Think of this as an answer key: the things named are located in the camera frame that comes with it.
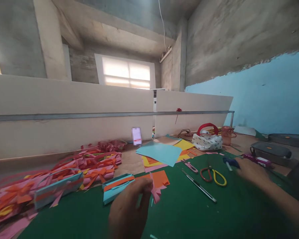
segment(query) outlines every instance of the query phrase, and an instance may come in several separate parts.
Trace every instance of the metal rail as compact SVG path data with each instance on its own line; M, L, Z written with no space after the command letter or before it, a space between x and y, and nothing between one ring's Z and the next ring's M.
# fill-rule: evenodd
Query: metal rail
M157 115L198 115L198 114L232 114L230 126L233 126L235 111L181 111L181 112L124 112L124 113L84 113L84 114L37 114L37 115L0 115L1 121L18 120L60 120L125 116L157 116Z

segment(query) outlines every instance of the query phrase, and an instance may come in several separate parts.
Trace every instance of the yellow scissors handle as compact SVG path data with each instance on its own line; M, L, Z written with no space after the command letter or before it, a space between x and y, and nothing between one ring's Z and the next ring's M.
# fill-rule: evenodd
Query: yellow scissors handle
M215 183L218 185L218 186L221 186L221 187L225 187L227 185L227 180L225 179L225 177L218 171L216 171L215 169L213 169L213 172L214 172L214 181ZM216 180L216 174L218 174L219 176L221 176L224 180L224 183L223 184L220 184L217 182Z

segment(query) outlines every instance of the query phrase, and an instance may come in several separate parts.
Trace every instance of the green cutting mat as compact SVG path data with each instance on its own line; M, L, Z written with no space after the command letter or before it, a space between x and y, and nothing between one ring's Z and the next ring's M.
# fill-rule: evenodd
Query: green cutting mat
M157 205L151 206L150 201L142 238L150 238L151 234L158 239L292 237L293 228L286 217L258 188L230 172L222 158L204 154L190 162L200 170L207 167L208 160L225 176L226 187L203 181L182 163L163 168L170 185L162 190ZM217 203L207 198L177 166L197 180ZM281 179L272 175L271 178L288 191ZM110 205L103 206L102 199L101 187L69 194L57 207L43 208L19 238L107 238Z

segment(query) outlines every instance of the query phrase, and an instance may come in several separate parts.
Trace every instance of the white partition wall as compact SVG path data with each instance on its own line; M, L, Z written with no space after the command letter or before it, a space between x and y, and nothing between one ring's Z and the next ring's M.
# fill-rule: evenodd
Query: white partition wall
M176 111L228 111L233 97L193 94L177 91L157 91L157 112ZM155 137L176 134L182 129L198 130L204 123L217 127L224 125L227 114L169 115L156 116Z
M0 115L153 112L153 92L0 75ZM152 137L152 116L0 122L0 159L74 151L83 144Z

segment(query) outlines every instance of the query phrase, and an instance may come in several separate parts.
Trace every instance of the concrete ceiling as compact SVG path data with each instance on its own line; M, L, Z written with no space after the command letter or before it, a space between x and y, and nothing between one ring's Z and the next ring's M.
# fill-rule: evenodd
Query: concrete ceiling
M158 0L127 0L143 9L149 10L160 18ZM187 20L201 0L160 0L160 9L164 20L177 25L184 17Z
M100 43L141 54L160 57L161 53L165 51L165 46L164 36L162 34L163 30L161 29L162 23L159 14L158 0L157 2L149 0L125 1L151 14L153 25L158 30L161 30L161 32L156 31L156 29L140 26L140 24L131 23L127 21L128 19L124 20L118 18L104 12L104 9L96 9L91 7L91 4L87 5L85 2L81 3L82 1L53 0L83 41ZM175 29L174 35L176 35L176 25L178 21L182 17L188 18L199 2L200 0L192 0L189 4L185 0L161 1L162 15L163 18L166 18L167 22L165 24L165 31ZM165 36L165 42L166 47L168 47L169 45L173 45L175 38Z

